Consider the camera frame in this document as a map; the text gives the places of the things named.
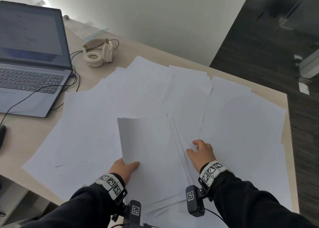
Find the floor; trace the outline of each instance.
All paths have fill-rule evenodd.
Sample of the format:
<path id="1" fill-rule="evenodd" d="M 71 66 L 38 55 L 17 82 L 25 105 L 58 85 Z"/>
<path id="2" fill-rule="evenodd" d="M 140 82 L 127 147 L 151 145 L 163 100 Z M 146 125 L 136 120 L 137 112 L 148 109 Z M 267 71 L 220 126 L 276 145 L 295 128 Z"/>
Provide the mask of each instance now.
<path id="1" fill-rule="evenodd" d="M 299 92 L 294 54 L 313 53 L 319 37 L 278 27 L 242 8 L 210 67 L 288 96 L 300 213 L 319 226 L 319 77 Z"/>

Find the headphones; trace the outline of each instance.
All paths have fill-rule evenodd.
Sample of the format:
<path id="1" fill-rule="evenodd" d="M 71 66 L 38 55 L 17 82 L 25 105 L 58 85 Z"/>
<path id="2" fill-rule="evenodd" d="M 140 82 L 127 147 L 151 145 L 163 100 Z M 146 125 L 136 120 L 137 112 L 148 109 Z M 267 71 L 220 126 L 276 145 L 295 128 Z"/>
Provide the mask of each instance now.
<path id="1" fill-rule="evenodd" d="M 102 54 L 99 52 L 87 52 L 87 49 L 98 43 L 105 43 L 103 45 Z M 104 62 L 112 62 L 114 55 L 114 47 L 109 39 L 93 39 L 83 46 L 84 60 L 91 67 L 100 67 Z"/>

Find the wristband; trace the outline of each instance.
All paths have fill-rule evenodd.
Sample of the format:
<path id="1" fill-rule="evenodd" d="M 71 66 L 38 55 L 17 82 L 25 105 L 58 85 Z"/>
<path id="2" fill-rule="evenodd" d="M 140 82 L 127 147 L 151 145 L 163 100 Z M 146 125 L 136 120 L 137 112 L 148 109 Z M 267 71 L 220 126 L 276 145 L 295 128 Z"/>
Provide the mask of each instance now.
<path id="1" fill-rule="evenodd" d="M 213 187 L 214 179 L 226 170 L 228 169 L 221 165 L 218 161 L 212 161 L 204 167 L 199 175 L 198 181 L 206 194 L 208 194 L 210 189 Z"/>
<path id="2" fill-rule="evenodd" d="M 111 199 L 114 200 L 117 206 L 122 204 L 123 199 L 127 195 L 127 190 L 122 186 L 115 175 L 107 173 L 98 178 L 95 183 L 101 184 L 108 191 Z"/>

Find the stack of paper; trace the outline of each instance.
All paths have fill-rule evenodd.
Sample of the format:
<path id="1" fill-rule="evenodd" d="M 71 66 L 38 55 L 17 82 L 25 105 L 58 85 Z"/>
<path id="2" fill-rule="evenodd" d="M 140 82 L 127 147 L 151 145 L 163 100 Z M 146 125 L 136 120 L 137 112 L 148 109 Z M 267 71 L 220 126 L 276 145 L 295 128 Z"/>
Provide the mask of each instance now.
<path id="1" fill-rule="evenodd" d="M 188 214 L 185 189 L 199 174 L 186 155 L 193 140 L 213 146 L 237 177 L 291 208 L 281 133 L 285 110 L 250 89 L 207 73 L 137 57 L 94 88 L 65 95 L 63 116 L 23 166 L 61 199 L 107 173 L 113 162 L 140 161 L 126 201 L 159 227 L 226 227 Z M 216 212 L 214 203 L 204 201 Z"/>

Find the black sleeve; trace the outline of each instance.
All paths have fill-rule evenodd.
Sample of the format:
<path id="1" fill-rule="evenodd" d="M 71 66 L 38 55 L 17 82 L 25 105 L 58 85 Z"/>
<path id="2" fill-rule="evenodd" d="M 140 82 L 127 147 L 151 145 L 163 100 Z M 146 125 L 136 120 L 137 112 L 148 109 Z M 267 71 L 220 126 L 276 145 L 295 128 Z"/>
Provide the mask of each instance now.
<path id="1" fill-rule="evenodd" d="M 113 173 L 122 186 L 123 179 Z M 111 215 L 118 212 L 118 207 L 111 199 L 108 191 L 100 184 L 92 184 L 80 188 L 69 201 L 43 216 L 30 222 L 23 228 L 87 228 L 107 227 Z"/>
<path id="2" fill-rule="evenodd" d="M 229 228 L 315 228 L 303 216 L 280 205 L 269 192 L 225 171 L 217 176 L 209 191 L 218 212 Z"/>

